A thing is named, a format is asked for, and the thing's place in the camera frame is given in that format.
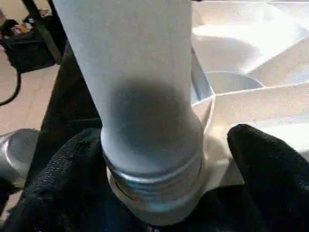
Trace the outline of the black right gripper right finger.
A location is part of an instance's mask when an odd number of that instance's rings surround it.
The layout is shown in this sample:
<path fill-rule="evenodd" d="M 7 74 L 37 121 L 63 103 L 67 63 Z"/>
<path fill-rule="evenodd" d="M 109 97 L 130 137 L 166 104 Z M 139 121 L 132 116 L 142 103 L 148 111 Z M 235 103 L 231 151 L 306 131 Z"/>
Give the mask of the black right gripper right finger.
<path fill-rule="evenodd" d="M 247 124 L 227 142 L 244 185 L 213 190 L 193 216 L 196 232 L 306 232 L 309 164 L 285 141 Z"/>

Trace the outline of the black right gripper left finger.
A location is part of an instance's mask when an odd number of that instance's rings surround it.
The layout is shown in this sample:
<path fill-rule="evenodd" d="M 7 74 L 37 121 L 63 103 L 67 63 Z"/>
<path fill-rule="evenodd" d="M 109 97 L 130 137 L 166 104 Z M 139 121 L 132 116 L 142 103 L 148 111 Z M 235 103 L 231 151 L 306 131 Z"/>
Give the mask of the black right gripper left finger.
<path fill-rule="evenodd" d="M 3 232 L 148 232 L 112 193 L 100 130 L 69 139 L 25 186 Z"/>

